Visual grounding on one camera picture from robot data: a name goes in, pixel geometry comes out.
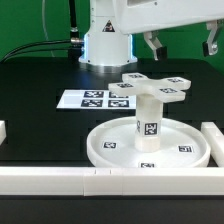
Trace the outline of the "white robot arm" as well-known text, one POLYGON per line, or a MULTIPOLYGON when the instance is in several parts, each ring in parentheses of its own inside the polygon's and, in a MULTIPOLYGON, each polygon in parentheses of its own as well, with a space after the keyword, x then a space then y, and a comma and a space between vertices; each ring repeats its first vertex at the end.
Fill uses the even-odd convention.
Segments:
POLYGON ((90 28, 79 62, 96 70, 122 69, 137 62, 134 34, 141 33, 154 59, 167 58, 158 39, 163 29, 205 23, 210 31, 203 53, 218 52, 217 36, 224 20, 224 0, 90 0, 90 28))

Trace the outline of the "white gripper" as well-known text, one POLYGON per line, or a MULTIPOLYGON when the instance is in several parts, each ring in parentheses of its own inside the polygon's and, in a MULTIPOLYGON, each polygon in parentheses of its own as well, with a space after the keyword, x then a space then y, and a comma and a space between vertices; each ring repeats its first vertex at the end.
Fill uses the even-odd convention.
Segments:
POLYGON ((154 59, 167 58, 167 47, 157 30, 206 23, 208 38, 203 55, 218 53, 218 37, 224 28, 224 0, 112 0, 119 30, 124 34, 143 33, 154 59))

